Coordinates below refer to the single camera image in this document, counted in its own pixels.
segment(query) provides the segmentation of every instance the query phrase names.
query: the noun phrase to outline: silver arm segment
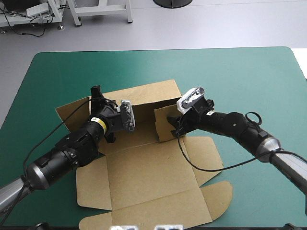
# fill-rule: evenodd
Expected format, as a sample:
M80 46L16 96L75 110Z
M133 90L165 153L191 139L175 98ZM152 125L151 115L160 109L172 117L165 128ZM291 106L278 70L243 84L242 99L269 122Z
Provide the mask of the silver arm segment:
M0 188L0 216L4 215L14 203L18 196L18 193L22 189L24 182L21 178L13 181L10 184ZM24 197L30 194L31 191L26 187L19 199L21 201Z

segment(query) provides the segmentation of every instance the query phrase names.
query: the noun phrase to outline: cardboard tab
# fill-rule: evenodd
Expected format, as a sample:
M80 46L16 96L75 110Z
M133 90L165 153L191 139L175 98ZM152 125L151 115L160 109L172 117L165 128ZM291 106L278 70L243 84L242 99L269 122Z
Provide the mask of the cardboard tab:
M112 210L106 157L77 169L77 203L83 207Z
M191 162L203 169L223 168L222 159L211 137L184 137L184 145ZM215 177L220 172L203 172L193 168L198 186Z
M63 105L61 107L56 108L56 111L61 118L61 120L65 120L76 108L81 106L83 103L87 102L90 97L85 97L75 102ZM66 128L72 132L80 128L80 126L86 121L86 119L90 115L90 106L89 103L83 105L80 109L78 109L66 122Z
M104 95L106 98L116 100L117 103L120 103L122 99L128 99L132 105L149 104L181 97L174 79L107 92Z
M212 220L226 212L232 199L233 187L228 181L221 181L201 188Z
M187 190L111 213L84 218L80 230L101 230L112 225L137 225L142 230L153 230L156 225L182 224L184 228L212 222L206 202L199 188Z
M167 117L177 117L180 115L182 114L177 110L175 104L154 110L155 128L160 141L174 139L171 131L175 128L167 121Z

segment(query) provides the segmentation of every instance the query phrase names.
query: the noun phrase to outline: black round base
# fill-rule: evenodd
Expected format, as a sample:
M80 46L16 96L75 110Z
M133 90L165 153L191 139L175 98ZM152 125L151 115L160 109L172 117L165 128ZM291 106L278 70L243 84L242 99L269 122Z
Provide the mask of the black round base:
M189 5L193 0L153 0L155 4L165 8L180 8Z

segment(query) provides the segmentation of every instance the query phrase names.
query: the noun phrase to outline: gray floor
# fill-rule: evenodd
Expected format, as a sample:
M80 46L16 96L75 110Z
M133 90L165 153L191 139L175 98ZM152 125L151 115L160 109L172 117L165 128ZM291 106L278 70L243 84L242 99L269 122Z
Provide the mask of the gray floor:
M54 24L42 38L0 34L0 126L33 56L39 52L307 47L307 0L194 0L175 10L158 7L152 0L131 1L131 24L124 15L109 15L83 18L83 26L77 28L66 10L64 31L58 31ZM16 29L40 33L29 26Z

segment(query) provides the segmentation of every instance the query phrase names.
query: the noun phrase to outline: cardboard box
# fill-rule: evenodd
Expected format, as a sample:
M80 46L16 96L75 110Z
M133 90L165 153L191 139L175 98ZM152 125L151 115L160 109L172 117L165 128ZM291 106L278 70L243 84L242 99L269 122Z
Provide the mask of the cardboard box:
M232 186L223 181L201 185L218 172L192 168L182 156L178 142L170 134L168 115L178 115L181 97L174 80L104 93L106 98L129 99L133 104L136 130L118 132L116 141L102 140L99 151L105 156L79 168L77 202L80 206L112 210L81 220L81 230L107 230L112 225L137 225L153 230L159 224L182 224L185 228L212 222L228 208ZM64 119L84 98L57 108ZM66 123L76 130L89 116L84 106ZM183 137L186 154L198 166L222 168L223 163L209 137Z

